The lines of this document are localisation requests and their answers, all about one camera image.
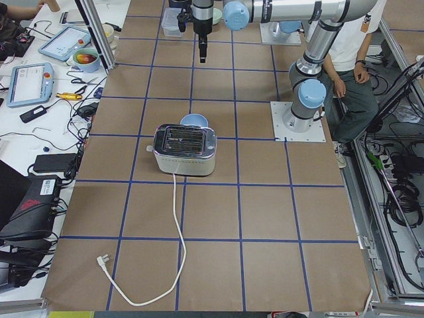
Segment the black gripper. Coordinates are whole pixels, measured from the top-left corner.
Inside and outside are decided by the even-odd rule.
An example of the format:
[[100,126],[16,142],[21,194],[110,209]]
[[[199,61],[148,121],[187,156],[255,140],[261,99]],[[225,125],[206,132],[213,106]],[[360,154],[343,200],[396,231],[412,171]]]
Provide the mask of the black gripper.
[[206,63],[207,35],[212,32],[213,26],[213,1],[193,0],[191,5],[193,29],[199,35],[199,62]]

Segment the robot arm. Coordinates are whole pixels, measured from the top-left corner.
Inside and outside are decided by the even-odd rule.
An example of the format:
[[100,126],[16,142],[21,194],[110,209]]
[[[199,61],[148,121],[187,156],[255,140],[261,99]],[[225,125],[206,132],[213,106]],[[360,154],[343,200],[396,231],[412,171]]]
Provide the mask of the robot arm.
[[317,22],[303,56],[290,68],[294,101],[284,111],[284,126],[294,133],[309,130],[322,106],[326,89],[317,79],[321,66],[343,24],[368,13],[375,1],[224,1],[227,28],[241,30],[250,23]]

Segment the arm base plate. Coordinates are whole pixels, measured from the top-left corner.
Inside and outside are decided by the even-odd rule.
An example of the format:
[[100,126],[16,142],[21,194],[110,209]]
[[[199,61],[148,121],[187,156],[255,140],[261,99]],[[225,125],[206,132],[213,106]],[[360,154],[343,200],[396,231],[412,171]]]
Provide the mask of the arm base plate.
[[326,142],[319,108],[310,119],[292,113],[292,102],[271,101],[274,140],[280,142]]
[[263,44],[300,46],[300,21],[270,22],[260,25],[261,41]]

